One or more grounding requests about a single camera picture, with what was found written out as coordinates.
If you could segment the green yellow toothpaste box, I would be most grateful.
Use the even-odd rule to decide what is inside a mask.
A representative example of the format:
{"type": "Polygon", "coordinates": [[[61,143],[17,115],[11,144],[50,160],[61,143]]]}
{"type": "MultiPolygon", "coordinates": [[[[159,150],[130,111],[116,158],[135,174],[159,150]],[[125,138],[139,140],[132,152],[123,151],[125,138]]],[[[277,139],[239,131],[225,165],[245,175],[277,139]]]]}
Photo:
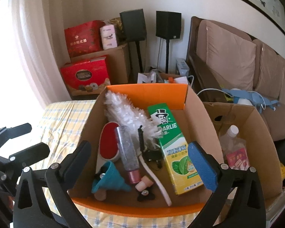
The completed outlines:
{"type": "Polygon", "coordinates": [[[188,143],[168,105],[149,106],[148,112],[161,130],[158,142],[176,195],[201,186],[203,182],[188,156],[188,143]]]}

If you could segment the left black speaker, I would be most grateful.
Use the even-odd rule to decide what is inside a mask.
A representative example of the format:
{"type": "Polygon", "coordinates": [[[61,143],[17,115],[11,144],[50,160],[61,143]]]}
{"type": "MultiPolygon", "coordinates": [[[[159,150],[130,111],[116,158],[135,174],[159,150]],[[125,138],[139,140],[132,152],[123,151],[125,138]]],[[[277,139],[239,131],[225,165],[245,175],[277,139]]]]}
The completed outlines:
{"type": "Polygon", "coordinates": [[[140,51],[140,42],[146,40],[147,30],[143,9],[123,11],[120,14],[122,28],[128,42],[136,45],[139,73],[143,72],[143,61],[140,51]]]}

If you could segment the white curtain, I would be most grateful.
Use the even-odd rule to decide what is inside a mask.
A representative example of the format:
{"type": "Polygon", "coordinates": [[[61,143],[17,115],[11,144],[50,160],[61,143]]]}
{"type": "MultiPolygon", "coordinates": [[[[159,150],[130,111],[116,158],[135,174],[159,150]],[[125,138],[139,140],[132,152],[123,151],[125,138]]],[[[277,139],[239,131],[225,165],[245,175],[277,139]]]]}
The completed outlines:
{"type": "Polygon", "coordinates": [[[64,30],[83,20],[83,0],[0,0],[0,128],[35,125],[47,105],[70,100],[64,30]]]}

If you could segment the blue cloth on sofa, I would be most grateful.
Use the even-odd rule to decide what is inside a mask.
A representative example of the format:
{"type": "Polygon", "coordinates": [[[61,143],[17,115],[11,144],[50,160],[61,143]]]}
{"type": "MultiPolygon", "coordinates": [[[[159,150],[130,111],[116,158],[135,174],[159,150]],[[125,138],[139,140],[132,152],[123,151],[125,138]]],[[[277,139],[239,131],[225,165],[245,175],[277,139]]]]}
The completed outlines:
{"type": "Polygon", "coordinates": [[[256,91],[240,89],[222,89],[222,91],[231,96],[235,104],[254,106],[260,114],[267,108],[275,111],[280,106],[278,100],[270,100],[256,91]]]}

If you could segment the clear plastic bottle white cap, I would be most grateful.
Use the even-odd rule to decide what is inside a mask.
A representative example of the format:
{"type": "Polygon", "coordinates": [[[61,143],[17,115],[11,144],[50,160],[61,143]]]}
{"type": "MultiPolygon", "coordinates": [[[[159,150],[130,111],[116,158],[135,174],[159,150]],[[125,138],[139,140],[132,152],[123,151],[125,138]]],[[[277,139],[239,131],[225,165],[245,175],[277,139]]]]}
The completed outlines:
{"type": "Polygon", "coordinates": [[[224,161],[231,169],[247,170],[250,167],[246,141],[238,137],[239,129],[231,125],[224,135],[219,137],[224,161]]]}

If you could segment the red lint brush white rim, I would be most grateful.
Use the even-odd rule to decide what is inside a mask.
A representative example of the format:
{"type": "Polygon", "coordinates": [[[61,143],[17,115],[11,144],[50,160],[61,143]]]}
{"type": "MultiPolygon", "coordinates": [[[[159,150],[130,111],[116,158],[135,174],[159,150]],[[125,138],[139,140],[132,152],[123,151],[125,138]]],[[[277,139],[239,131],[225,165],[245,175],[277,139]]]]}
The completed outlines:
{"type": "Polygon", "coordinates": [[[99,171],[104,163],[108,161],[115,163],[120,159],[118,143],[115,135],[115,129],[118,126],[119,124],[116,122],[108,122],[104,125],[101,131],[96,171],[99,171]]]}

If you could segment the right black speaker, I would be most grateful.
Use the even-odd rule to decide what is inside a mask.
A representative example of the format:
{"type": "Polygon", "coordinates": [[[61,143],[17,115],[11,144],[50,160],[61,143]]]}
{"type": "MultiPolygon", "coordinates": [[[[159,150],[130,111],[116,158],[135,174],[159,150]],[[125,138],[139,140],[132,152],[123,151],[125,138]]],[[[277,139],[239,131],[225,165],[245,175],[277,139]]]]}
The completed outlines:
{"type": "Polygon", "coordinates": [[[166,74],[169,72],[170,41],[180,39],[181,29],[181,13],[171,11],[156,11],[156,36],[166,41],[166,74]]]}

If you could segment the white fluffy duster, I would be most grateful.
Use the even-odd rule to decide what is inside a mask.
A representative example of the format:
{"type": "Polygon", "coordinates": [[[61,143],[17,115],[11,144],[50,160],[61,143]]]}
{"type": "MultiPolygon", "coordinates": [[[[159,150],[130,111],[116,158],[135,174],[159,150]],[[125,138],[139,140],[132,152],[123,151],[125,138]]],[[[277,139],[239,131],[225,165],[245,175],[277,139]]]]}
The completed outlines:
{"type": "Polygon", "coordinates": [[[149,144],[153,146],[152,153],[158,151],[158,145],[155,143],[155,140],[161,137],[162,130],[157,127],[152,119],[147,117],[144,110],[134,107],[125,94],[107,91],[104,104],[107,107],[106,116],[108,119],[117,122],[121,126],[127,126],[132,139],[136,139],[138,142],[139,148],[136,149],[138,160],[158,185],[167,205],[171,206],[172,201],[168,192],[147,165],[146,157],[149,144]]]}

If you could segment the blue collapsible funnel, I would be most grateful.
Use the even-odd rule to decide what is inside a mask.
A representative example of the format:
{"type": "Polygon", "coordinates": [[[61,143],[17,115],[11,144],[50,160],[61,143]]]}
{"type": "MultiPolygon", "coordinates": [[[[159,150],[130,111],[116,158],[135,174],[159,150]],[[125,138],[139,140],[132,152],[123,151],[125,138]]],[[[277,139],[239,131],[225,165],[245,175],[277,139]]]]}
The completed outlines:
{"type": "Polygon", "coordinates": [[[131,186],[126,183],[115,164],[107,161],[93,177],[92,193],[95,194],[100,189],[130,192],[131,186]]]}

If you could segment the small pink white jar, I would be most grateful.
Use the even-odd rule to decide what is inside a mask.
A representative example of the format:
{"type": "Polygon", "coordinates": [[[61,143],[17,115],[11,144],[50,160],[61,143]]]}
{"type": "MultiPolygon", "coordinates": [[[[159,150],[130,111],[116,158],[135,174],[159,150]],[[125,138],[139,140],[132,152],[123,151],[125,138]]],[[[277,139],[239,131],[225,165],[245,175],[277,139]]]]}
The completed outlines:
{"type": "Polygon", "coordinates": [[[137,191],[142,192],[143,190],[146,190],[148,187],[151,187],[153,185],[153,181],[150,180],[147,176],[143,176],[139,183],[135,185],[135,188],[137,191]]]}

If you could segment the red tea gift box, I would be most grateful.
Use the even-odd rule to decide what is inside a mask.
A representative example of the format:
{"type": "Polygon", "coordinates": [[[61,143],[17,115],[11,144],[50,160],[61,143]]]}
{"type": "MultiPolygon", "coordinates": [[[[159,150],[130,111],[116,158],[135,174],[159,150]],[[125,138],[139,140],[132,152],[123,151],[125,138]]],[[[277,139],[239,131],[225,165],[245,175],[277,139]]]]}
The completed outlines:
{"type": "Polygon", "coordinates": [[[102,51],[100,28],[104,21],[94,20],[64,30],[70,58],[102,51]]]}

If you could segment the yellow checked bed cover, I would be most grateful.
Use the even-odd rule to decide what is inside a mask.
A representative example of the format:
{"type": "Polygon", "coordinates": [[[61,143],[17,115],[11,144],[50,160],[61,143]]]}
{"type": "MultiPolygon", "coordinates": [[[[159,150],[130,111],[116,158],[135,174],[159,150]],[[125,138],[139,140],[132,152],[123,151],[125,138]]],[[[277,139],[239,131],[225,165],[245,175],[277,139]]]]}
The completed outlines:
{"type": "MultiPolygon", "coordinates": [[[[32,166],[47,169],[52,163],[60,163],[73,153],[80,134],[95,104],[94,100],[56,102],[46,107],[40,122],[40,141],[50,148],[49,156],[32,166]]],[[[110,215],[76,205],[92,227],[188,227],[198,213],[166,218],[134,218],[110,215]]]]}

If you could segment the brown cushioned sofa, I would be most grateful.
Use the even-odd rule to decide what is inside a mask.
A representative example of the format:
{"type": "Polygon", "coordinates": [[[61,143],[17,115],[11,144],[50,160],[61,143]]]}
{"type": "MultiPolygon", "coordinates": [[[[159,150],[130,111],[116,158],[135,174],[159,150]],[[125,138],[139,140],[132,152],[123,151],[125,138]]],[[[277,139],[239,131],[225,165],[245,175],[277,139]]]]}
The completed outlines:
{"type": "Polygon", "coordinates": [[[251,91],[261,99],[261,116],[274,141],[285,139],[285,59],[261,40],[227,24],[192,17],[186,62],[205,90],[203,101],[226,102],[218,89],[251,91]]]}

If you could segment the clear glitter bottle pink cap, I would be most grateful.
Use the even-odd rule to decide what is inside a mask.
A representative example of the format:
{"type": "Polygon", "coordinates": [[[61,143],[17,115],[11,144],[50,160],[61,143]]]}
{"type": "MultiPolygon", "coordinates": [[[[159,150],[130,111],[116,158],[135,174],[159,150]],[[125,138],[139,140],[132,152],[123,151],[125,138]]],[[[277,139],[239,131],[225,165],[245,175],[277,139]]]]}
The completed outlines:
{"type": "Polygon", "coordinates": [[[141,180],[140,167],[131,134],[127,126],[118,126],[115,135],[123,167],[127,172],[129,182],[137,184],[141,180]]]}

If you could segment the large brown cardboard carton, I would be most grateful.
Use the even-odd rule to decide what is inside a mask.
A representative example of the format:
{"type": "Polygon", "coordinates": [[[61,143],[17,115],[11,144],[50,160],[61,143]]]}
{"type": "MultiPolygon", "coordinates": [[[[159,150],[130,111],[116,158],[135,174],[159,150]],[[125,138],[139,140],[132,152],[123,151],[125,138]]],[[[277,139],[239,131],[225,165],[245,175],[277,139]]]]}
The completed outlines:
{"type": "Polygon", "coordinates": [[[131,73],[129,46],[127,43],[104,51],[71,58],[71,62],[74,63],[83,59],[99,58],[103,56],[106,56],[108,60],[108,73],[111,84],[127,84],[131,73]]]}

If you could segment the brown cardboard box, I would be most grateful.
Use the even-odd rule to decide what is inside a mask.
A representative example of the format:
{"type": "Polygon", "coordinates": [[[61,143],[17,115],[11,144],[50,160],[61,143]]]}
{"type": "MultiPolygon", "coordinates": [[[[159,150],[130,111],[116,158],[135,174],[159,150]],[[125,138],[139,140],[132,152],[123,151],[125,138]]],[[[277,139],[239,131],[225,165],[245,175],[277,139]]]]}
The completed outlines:
{"type": "Polygon", "coordinates": [[[265,199],[282,193],[282,177],[278,154],[269,130],[256,108],[249,105],[205,102],[204,106],[218,136],[231,125],[239,129],[246,141],[250,165],[255,167],[265,199]]]}

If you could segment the black speaker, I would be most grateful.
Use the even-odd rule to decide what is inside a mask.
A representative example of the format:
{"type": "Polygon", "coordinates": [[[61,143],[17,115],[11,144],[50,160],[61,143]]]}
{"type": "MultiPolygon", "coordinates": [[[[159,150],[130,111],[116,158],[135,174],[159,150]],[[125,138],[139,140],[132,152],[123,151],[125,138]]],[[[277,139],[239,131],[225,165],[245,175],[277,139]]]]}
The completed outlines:
{"type": "Polygon", "coordinates": [[[166,41],[166,74],[169,72],[170,41],[180,39],[181,29],[181,13],[171,11],[156,11],[156,36],[166,41]]]}
{"type": "Polygon", "coordinates": [[[120,14],[122,28],[128,42],[136,45],[139,73],[143,72],[143,61],[140,51],[140,42],[146,40],[147,30],[143,9],[123,11],[120,14]]]}

